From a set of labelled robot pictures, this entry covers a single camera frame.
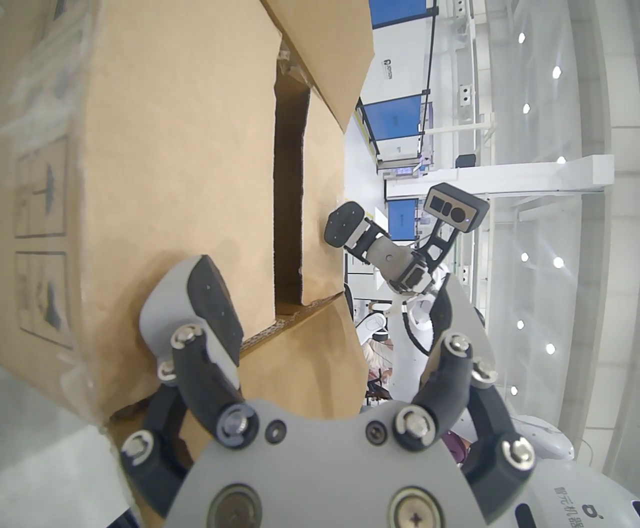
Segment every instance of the hex bolt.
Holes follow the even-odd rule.
[[[249,426],[249,418],[244,414],[242,409],[238,409],[230,413],[222,425],[222,429],[229,436],[242,435]]]
[[[184,324],[171,336],[171,346],[176,350],[182,350],[199,335],[202,335],[202,327],[197,324]]]
[[[506,461],[520,471],[532,469],[536,461],[533,446],[523,436],[511,443],[504,440],[502,453]]]
[[[469,341],[464,335],[454,334],[450,339],[451,347],[456,352],[466,352],[469,350]]]
[[[410,413],[404,418],[404,424],[406,426],[406,432],[409,433],[416,440],[424,438],[430,430],[427,420],[418,416],[415,413]]]
[[[141,429],[124,441],[120,452],[129,459],[132,466],[139,466],[149,458],[153,448],[153,435],[146,429]]]

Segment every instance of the sign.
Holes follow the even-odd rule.
[[[21,330],[71,350],[65,252],[16,252],[15,299]]]
[[[17,161],[13,234],[15,238],[63,237],[67,233],[66,136]]]

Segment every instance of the printed handling symbol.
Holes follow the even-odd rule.
[[[46,300],[42,299],[42,290],[44,286],[44,270],[40,269],[41,279],[38,281],[38,285],[36,286],[36,298],[38,299],[38,310],[42,315],[44,321],[53,328],[56,329],[57,332],[60,331],[62,327],[62,319],[58,310],[56,309],[56,290],[54,288],[54,284],[52,280],[47,281],[47,296]]]
[[[47,185],[44,189],[40,189],[39,191],[34,191],[32,193],[34,196],[45,195],[44,207],[45,207],[45,213],[47,216],[51,212],[51,207],[53,206],[53,199],[55,197],[55,192],[56,192],[56,179],[53,174],[53,169],[51,168],[51,165],[47,163]]]

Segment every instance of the camera lens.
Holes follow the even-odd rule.
[[[465,213],[465,211],[463,209],[460,209],[459,207],[454,207],[454,209],[451,211],[451,219],[456,223],[465,221],[466,217],[467,214]]]

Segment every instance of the black cable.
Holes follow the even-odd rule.
[[[413,332],[411,331],[411,328],[409,327],[409,313],[407,313],[406,301],[402,303],[402,308],[402,320],[404,321],[404,329],[406,331],[406,334],[409,336],[409,339],[411,339],[413,345],[425,356],[429,357],[429,352],[427,352],[425,348],[420,344],[420,342],[416,339]]]

